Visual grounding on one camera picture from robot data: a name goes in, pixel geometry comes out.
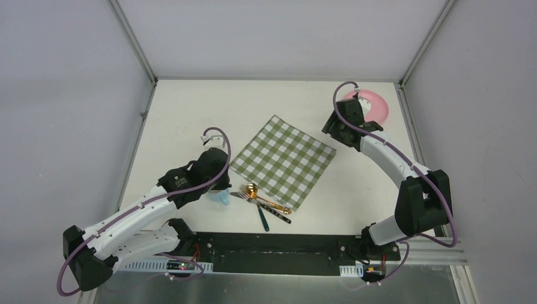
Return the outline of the light blue mug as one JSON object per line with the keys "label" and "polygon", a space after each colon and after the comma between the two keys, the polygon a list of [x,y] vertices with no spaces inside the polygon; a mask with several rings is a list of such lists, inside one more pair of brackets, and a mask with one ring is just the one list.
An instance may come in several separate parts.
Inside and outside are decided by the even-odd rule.
{"label": "light blue mug", "polygon": [[207,196],[210,200],[214,202],[222,203],[224,206],[229,205],[229,190],[228,189],[224,189],[224,190],[212,189],[207,192]]}

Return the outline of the gold spoon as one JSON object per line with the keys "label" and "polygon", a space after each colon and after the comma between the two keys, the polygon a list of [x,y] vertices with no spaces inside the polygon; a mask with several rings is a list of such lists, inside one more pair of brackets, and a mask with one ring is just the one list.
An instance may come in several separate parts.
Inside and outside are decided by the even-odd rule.
{"label": "gold spoon", "polygon": [[277,203],[273,203],[265,198],[262,198],[258,195],[258,187],[254,183],[249,183],[247,185],[243,185],[243,192],[247,194],[250,198],[256,199],[258,201],[261,201],[262,203],[267,204],[271,208],[277,210],[278,212],[281,212],[283,214],[289,215],[292,213],[292,210],[286,206],[279,205]]}

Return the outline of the green checkered cloth napkin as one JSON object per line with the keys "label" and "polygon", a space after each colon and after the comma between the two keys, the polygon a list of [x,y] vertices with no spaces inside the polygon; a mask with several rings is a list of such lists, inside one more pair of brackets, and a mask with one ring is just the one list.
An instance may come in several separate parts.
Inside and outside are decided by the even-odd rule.
{"label": "green checkered cloth napkin", "polygon": [[274,115],[235,156],[230,169],[296,211],[335,156],[336,149]]}

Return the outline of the silver knife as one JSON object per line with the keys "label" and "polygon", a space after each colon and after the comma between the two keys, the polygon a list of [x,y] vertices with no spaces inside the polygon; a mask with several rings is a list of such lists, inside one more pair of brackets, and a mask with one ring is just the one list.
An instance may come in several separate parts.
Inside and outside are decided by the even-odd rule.
{"label": "silver knife", "polygon": [[284,221],[287,224],[292,223],[292,221],[289,218],[287,218],[286,216],[284,216],[284,214],[282,212],[277,211],[275,208],[273,208],[271,206],[268,206],[265,203],[260,203],[257,199],[250,198],[247,194],[234,191],[234,192],[231,192],[230,195],[234,196],[234,197],[237,197],[237,198],[241,198],[242,200],[245,200],[245,201],[247,201],[249,203],[256,204],[260,208],[265,209],[266,211],[268,211],[272,215],[278,217],[279,219],[281,219],[282,221]]}

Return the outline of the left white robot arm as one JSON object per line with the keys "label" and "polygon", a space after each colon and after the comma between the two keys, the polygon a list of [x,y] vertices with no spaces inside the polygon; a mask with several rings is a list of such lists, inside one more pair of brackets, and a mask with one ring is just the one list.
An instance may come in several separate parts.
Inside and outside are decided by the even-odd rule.
{"label": "left white robot arm", "polygon": [[199,200],[205,193],[223,191],[231,186],[228,174],[229,152],[208,148],[197,160],[173,168],[160,177],[149,191],[127,208],[81,229],[76,225],[63,232],[65,259],[57,278],[60,295],[67,269],[73,274],[80,291],[103,285],[121,266],[138,258],[174,252],[188,255],[193,239],[181,219],[172,219],[167,227],[142,233],[152,221]]}

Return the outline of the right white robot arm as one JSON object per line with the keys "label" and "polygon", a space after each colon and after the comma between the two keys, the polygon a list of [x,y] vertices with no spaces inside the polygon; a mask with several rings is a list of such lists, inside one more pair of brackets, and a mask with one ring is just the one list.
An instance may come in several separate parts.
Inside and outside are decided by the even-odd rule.
{"label": "right white robot arm", "polygon": [[362,231],[365,238],[360,241],[359,249],[363,257],[376,259],[387,244],[452,220],[447,174],[429,170],[402,153],[377,122],[365,121],[358,98],[336,101],[322,132],[370,158],[398,188],[394,214]]}

